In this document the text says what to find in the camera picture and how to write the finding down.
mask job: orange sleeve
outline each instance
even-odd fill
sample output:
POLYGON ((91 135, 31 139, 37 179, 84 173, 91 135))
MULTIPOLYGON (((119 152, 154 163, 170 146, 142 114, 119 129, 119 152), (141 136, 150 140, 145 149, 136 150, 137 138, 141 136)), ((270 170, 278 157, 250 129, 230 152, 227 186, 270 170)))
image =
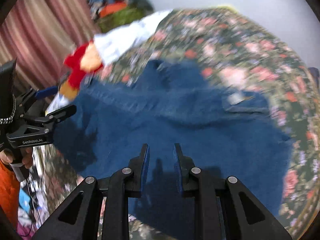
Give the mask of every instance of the orange sleeve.
POLYGON ((7 218, 17 228, 20 183, 13 171, 9 171, 0 160, 0 206, 7 218))

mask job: blue garment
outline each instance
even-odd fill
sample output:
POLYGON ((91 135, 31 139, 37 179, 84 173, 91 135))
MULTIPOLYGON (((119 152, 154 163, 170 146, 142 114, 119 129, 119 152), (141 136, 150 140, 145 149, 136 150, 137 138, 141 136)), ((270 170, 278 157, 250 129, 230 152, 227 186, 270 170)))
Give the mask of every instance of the blue garment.
POLYGON ((242 91, 245 100, 232 105, 235 92, 209 87, 191 61, 150 61, 132 87, 87 77, 77 113, 56 128, 55 146, 83 177, 100 179, 148 143, 145 192, 130 199, 129 212, 179 239, 193 238, 193 200, 178 194, 174 143, 196 166, 238 177, 277 216, 292 142, 274 126, 261 94, 242 91))

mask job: curtain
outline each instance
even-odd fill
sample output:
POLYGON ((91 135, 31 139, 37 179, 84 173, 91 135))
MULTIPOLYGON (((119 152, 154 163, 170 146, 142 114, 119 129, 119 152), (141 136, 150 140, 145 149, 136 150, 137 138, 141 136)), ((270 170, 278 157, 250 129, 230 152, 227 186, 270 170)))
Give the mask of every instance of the curtain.
POLYGON ((0 64, 17 57, 20 80, 49 87, 66 71, 66 55, 97 32, 86 0, 18 0, 0 27, 0 64))

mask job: metal screw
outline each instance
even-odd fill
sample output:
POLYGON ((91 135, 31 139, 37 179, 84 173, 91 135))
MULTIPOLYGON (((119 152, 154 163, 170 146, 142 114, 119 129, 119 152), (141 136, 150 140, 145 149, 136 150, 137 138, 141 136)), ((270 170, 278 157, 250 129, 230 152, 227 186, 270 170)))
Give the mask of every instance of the metal screw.
POLYGON ((197 167, 194 167, 191 169, 191 172, 194 173, 194 174, 199 174, 201 172, 201 169, 197 168, 197 167))
POLYGON ((130 174, 131 171, 132 171, 132 170, 131 170, 130 168, 123 168, 123 169, 122 169, 122 173, 123 173, 123 174, 130 174))
POLYGON ((88 184, 91 184, 92 182, 94 182, 94 177, 87 177, 85 179, 85 182, 88 183, 88 184))
POLYGON ((233 177, 233 176, 229 177, 228 180, 229 180, 230 183, 233 183, 233 184, 237 183, 237 181, 238 181, 238 179, 236 177, 233 177))

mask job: gray wall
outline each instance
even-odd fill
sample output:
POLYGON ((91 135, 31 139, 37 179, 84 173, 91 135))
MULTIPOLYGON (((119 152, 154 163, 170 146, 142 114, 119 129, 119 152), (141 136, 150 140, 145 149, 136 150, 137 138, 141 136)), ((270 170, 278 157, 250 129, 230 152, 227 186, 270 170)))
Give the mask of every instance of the gray wall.
POLYGON ((228 4, 293 48, 307 67, 320 69, 320 22, 305 0, 150 0, 156 10, 228 4))

